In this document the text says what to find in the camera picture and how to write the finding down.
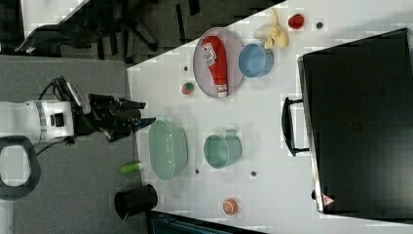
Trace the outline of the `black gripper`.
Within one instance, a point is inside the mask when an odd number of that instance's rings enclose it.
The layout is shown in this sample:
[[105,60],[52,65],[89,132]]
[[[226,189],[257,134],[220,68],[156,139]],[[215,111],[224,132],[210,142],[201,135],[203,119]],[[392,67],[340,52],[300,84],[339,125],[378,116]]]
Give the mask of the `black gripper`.
[[77,112],[74,117],[76,137],[101,132],[111,142],[128,137],[131,132],[135,133],[156,121],[155,117],[140,118],[140,109],[145,108],[145,102],[96,94],[89,94],[88,100],[91,111],[88,114]]

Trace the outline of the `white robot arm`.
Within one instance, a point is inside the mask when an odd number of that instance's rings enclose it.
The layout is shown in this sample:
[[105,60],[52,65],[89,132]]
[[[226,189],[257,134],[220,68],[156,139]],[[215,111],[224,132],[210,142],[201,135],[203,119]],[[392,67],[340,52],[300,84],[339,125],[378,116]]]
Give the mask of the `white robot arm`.
[[3,101],[1,136],[27,137],[38,144],[101,132],[112,142],[156,121],[141,116],[144,107],[143,102],[95,94],[90,94],[84,105],[75,100]]

